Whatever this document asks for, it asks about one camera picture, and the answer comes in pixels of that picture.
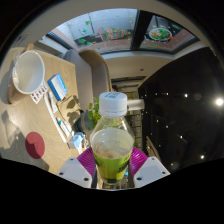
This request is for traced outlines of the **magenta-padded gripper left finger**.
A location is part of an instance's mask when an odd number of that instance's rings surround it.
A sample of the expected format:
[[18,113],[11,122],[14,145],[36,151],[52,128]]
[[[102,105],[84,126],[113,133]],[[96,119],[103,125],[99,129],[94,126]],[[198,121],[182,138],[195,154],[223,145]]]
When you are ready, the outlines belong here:
[[56,175],[78,186],[95,188],[97,171],[92,149],[86,149],[77,158],[70,157]]

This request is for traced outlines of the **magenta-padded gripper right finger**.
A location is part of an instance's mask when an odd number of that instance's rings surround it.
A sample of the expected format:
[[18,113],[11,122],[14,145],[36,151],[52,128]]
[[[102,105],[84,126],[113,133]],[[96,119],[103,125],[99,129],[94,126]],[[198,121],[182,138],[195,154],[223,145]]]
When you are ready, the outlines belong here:
[[135,188],[146,186],[170,174],[155,156],[147,157],[137,148],[132,150],[129,166]]

